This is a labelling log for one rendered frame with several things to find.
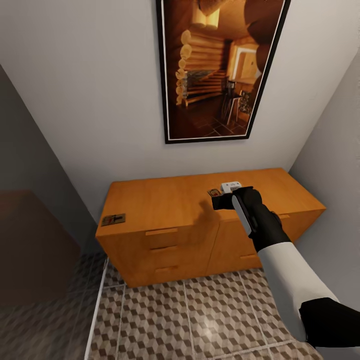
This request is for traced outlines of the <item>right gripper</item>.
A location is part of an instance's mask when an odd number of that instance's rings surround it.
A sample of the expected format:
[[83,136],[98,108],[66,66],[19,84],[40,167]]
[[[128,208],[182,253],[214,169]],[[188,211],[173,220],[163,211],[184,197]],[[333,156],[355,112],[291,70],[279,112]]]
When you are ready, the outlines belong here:
[[227,204],[227,198],[230,194],[232,193],[212,197],[214,211],[230,210],[230,207]]

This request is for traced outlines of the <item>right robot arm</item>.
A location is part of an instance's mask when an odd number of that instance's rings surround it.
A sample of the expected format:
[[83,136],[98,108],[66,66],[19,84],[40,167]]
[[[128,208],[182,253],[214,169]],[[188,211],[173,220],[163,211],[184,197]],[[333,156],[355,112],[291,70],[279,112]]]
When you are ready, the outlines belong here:
[[287,330],[324,360],[360,360],[360,312],[340,304],[282,229],[280,217],[262,204],[257,189],[234,181],[220,190],[212,197],[213,209],[235,209]]

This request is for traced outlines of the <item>mousetrap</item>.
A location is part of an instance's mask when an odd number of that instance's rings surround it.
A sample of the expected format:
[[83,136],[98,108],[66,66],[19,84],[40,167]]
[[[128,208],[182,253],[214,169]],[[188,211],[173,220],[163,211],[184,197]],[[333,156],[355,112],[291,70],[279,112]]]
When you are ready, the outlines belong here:
[[126,221],[126,214],[116,214],[111,216],[104,216],[102,219],[101,226],[109,226],[113,224],[124,223]]
[[217,188],[213,188],[211,190],[208,190],[207,192],[210,194],[211,197],[219,197],[222,195]]

